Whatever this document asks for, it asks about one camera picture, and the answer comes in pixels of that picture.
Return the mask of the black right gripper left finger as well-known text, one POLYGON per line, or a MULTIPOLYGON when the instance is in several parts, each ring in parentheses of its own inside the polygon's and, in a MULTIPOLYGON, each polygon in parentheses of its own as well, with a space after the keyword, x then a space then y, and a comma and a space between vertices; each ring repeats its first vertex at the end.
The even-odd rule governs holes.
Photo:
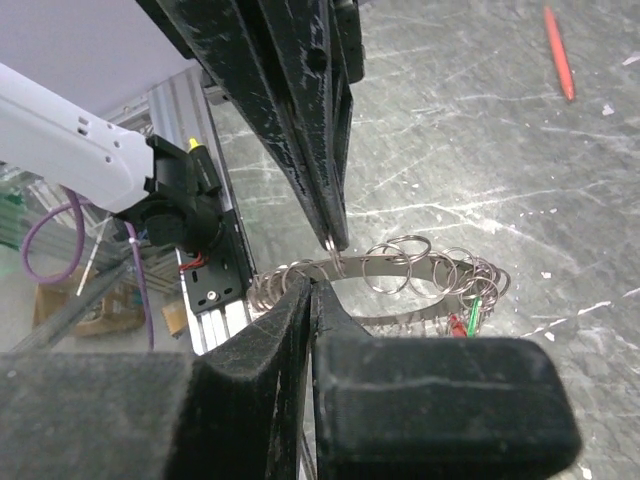
POLYGON ((311 284, 231 339, 181 353, 1 358, 5 479, 295 479, 311 284))

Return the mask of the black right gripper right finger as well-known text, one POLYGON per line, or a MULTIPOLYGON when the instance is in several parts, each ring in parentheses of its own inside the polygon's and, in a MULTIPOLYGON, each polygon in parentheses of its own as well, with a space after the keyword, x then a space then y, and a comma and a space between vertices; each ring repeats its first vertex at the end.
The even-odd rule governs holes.
POLYGON ((555 365, 505 337, 376 337, 312 289, 322 479, 547 479, 582 449, 555 365))

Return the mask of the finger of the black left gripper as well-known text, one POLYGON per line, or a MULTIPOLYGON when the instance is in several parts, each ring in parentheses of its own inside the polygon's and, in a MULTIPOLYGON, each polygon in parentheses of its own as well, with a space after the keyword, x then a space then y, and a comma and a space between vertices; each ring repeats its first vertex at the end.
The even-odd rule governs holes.
POLYGON ((196 60, 289 181, 330 246, 330 4, 142 1, 179 53, 196 60))
POLYGON ((349 245, 346 220, 345 176, 349 149, 353 96, 350 85, 363 78, 362 32, 357 1, 326 1, 330 27, 332 81, 332 147, 340 200, 341 226, 334 234, 339 250, 349 245))

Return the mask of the green key tag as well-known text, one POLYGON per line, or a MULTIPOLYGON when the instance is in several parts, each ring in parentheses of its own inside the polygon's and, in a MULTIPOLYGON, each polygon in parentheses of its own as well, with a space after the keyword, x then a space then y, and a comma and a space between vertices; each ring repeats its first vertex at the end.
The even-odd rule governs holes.
POLYGON ((479 320, 481 316, 482 299, 475 298, 469 313, 469 321, 467 324, 467 336, 474 337, 478 331, 479 320))

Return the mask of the metal key ring disc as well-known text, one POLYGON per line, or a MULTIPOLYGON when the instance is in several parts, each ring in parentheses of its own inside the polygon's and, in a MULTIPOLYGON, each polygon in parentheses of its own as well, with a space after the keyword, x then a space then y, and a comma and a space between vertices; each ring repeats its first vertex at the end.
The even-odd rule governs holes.
POLYGON ((426 305, 415 310, 356 320, 369 327, 421 323, 427 334, 439 337, 452 337, 448 329, 452 314, 467 328, 473 301, 480 297, 481 316, 474 337, 478 336, 511 286, 506 270, 471 251, 462 247, 436 250, 428 238, 408 234, 380 242, 361 255, 347 257, 332 251, 326 260, 302 259, 260 273, 247 294, 251 310, 271 310, 298 279, 358 280, 379 296, 405 294, 424 300, 426 305))

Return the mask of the red key tag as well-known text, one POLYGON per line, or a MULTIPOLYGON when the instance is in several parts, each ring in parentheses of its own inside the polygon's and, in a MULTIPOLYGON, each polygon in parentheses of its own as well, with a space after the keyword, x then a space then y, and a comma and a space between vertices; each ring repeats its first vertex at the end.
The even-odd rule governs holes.
POLYGON ((452 337, 464 338, 467 336, 467 328, 463 321, 455 314, 449 316, 448 329, 452 337))

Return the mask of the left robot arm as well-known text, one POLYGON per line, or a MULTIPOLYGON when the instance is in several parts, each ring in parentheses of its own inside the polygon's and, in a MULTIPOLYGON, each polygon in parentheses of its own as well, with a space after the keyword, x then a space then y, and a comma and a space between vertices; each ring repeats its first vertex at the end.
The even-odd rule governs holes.
MULTIPOLYGON (((354 1, 145 1, 143 11, 196 60, 288 179, 325 248, 349 234, 344 181, 353 98, 364 75, 354 1)), ((170 145, 111 124, 1 70, 1 158, 130 221, 204 222, 202 200, 168 186, 170 145)))

